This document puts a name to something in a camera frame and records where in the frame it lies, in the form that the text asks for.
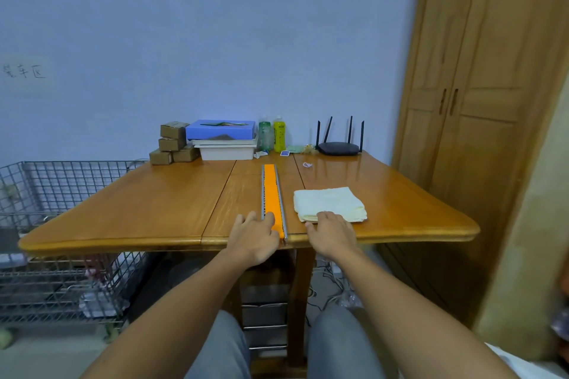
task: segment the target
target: cabinet door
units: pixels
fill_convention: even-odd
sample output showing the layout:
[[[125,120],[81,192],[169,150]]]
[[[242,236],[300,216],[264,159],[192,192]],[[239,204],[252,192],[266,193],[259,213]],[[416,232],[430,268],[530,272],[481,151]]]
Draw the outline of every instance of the cabinet door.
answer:
[[[430,191],[481,228],[424,245],[421,273],[466,323],[494,271],[505,225],[552,91],[568,0],[472,0]]]
[[[418,0],[393,166],[429,188],[471,0]]]

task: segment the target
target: metal wire basket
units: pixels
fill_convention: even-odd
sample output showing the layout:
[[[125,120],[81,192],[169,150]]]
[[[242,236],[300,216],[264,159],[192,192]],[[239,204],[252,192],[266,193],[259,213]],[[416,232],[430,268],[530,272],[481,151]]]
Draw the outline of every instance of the metal wire basket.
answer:
[[[143,163],[19,162],[0,167],[0,348],[11,340],[6,327],[124,323],[148,254],[40,258],[22,252],[18,240]]]

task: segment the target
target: small brown box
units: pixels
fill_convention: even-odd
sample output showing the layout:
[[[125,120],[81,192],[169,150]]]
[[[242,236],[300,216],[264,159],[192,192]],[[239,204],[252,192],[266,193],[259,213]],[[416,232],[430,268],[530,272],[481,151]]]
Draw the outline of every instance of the small brown box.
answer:
[[[182,123],[181,121],[171,121],[160,125],[160,136],[164,138],[183,138],[186,141],[186,126],[189,123]]]
[[[186,145],[186,138],[160,138],[158,148],[161,152],[177,152]]]
[[[160,149],[150,152],[151,165],[169,165],[172,163],[171,152],[161,152]]]
[[[179,152],[172,153],[172,158],[175,162],[191,162],[200,157],[200,149],[194,147],[193,144],[188,144]]]

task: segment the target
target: blue box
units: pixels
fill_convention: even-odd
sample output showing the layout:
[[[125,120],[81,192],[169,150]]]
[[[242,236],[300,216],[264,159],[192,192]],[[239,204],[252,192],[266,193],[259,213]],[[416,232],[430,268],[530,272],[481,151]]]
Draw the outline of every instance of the blue box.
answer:
[[[204,123],[246,123],[240,126],[208,126]],[[187,139],[210,139],[219,135],[229,135],[233,139],[253,139],[255,137],[254,121],[245,120],[198,120],[186,127]]]

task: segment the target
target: forearm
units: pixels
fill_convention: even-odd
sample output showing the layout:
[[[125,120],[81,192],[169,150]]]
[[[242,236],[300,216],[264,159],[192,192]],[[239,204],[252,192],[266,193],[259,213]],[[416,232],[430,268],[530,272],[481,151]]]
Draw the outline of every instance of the forearm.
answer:
[[[406,379],[516,378],[465,326],[359,250],[337,259]]]
[[[222,250],[121,333],[82,377],[183,377],[225,296],[246,268],[238,254]]]

